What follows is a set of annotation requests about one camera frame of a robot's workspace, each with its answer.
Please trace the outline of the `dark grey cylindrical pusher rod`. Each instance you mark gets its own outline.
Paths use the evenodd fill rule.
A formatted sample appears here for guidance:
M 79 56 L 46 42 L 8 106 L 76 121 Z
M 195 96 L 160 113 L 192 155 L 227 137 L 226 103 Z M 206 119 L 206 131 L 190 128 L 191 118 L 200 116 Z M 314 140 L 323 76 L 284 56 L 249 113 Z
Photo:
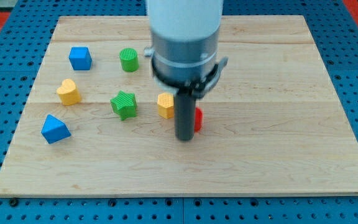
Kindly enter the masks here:
M 173 97 L 175 136 L 190 141 L 194 136 L 196 100 L 188 91 L 179 90 Z

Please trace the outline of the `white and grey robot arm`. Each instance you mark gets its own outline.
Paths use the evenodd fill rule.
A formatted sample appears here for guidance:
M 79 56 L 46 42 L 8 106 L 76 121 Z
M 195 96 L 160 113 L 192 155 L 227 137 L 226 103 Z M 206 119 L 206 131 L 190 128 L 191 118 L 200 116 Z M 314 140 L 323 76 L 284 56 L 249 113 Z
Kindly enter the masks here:
M 173 94 L 175 136 L 193 139 L 196 101 L 218 83 L 227 57 L 216 60 L 222 0 L 147 0 L 154 80 Z

